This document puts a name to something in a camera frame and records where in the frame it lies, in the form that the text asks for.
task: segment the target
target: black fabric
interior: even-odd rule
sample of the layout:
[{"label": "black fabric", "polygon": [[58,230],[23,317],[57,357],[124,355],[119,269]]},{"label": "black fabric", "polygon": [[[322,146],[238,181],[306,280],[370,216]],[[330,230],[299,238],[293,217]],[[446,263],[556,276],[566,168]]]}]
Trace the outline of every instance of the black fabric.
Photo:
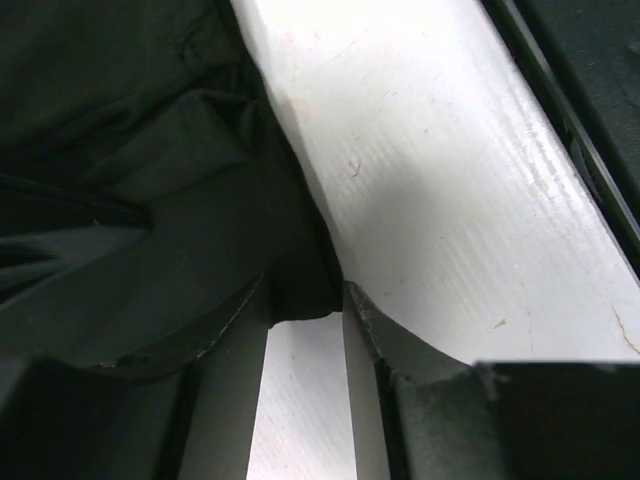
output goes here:
[{"label": "black fabric", "polygon": [[341,308],[341,273],[231,7],[0,6],[0,169],[143,205],[142,241],[0,315],[0,351],[96,364],[180,330],[262,274],[274,319]]}]

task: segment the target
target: wrinkled fabric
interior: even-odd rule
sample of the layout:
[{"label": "wrinkled fabric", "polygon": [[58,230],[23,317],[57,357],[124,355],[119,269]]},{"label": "wrinkled fabric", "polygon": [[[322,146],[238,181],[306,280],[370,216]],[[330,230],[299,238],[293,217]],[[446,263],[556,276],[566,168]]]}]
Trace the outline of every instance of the wrinkled fabric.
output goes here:
[{"label": "wrinkled fabric", "polygon": [[10,0],[0,29],[0,169],[63,175],[154,222],[3,311],[1,349],[95,364],[262,274],[275,321],[340,309],[326,227],[229,5]]}]

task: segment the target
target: dark green cloth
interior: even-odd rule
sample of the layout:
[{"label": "dark green cloth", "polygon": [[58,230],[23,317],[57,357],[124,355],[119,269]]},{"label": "dark green cloth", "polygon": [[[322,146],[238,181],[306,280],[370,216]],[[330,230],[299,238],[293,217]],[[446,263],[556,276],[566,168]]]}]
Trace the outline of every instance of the dark green cloth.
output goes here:
[{"label": "dark green cloth", "polygon": [[97,363],[265,273],[276,321],[340,309],[325,224],[226,2],[8,0],[0,31],[0,169],[64,175],[154,221],[4,310],[0,348]]}]

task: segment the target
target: white surface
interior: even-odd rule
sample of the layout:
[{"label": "white surface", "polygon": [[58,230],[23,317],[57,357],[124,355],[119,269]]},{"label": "white surface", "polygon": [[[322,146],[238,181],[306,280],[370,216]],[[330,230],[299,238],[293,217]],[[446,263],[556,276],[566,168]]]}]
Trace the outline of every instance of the white surface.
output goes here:
[{"label": "white surface", "polygon": [[[466,362],[638,361],[636,279],[474,0],[234,5],[345,274],[387,314]],[[274,341],[298,348],[301,327],[282,328]],[[316,375],[329,351],[310,357]],[[290,476],[249,478],[341,478],[321,466],[332,450],[348,471],[342,447],[308,442],[343,417],[313,426],[330,397],[306,377],[283,390],[291,368],[269,360],[261,395],[285,395],[278,428],[309,447],[271,454]],[[262,397],[254,452],[268,457],[261,411],[278,401]]]},{"label": "white surface", "polygon": [[356,478],[338,314],[269,334],[247,478]]}]

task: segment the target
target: scratch mark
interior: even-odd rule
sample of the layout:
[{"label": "scratch mark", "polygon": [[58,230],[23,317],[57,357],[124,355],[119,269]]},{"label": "scratch mark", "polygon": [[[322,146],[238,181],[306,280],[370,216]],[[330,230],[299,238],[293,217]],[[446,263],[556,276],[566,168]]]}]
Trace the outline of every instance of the scratch mark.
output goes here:
[{"label": "scratch mark", "polygon": [[616,319],[618,320],[618,325],[620,326],[620,331],[622,332],[622,338],[624,338],[624,343],[626,343],[631,350],[633,350],[638,355],[640,355],[640,350],[638,350],[638,347],[636,347],[631,341],[631,339],[629,338],[629,334],[627,333],[627,328],[624,326],[624,323],[622,322],[622,319],[620,318],[620,315],[618,314],[616,307],[611,305],[611,309],[613,310],[613,314],[616,316]]},{"label": "scratch mark", "polygon": [[600,364],[596,363],[593,365],[593,368],[609,374],[615,374],[618,372],[617,367],[615,366],[615,364],[612,364],[612,363],[600,363]]},{"label": "scratch mark", "polygon": [[527,318],[529,319],[529,349],[531,350],[531,356],[535,357],[536,350],[533,347],[533,322],[531,320],[531,310],[529,310],[529,307],[524,308],[527,311]]},{"label": "scratch mark", "polygon": [[356,178],[360,173],[360,169],[362,168],[362,164],[357,158],[352,158],[349,160],[349,168],[351,168],[351,176]]},{"label": "scratch mark", "polygon": [[351,47],[353,47],[356,43],[358,43],[360,41],[360,39],[364,36],[365,33],[367,33],[369,31],[369,29],[365,29],[364,32],[362,32],[360,35],[358,35],[349,45],[347,45],[346,47],[344,47],[342,50],[340,50],[338,53],[336,53],[333,57],[331,57],[329,60],[327,60],[326,62],[324,62],[324,64],[326,65],[327,63],[331,63],[334,60],[340,58],[342,55],[344,55],[347,50],[349,50]]}]

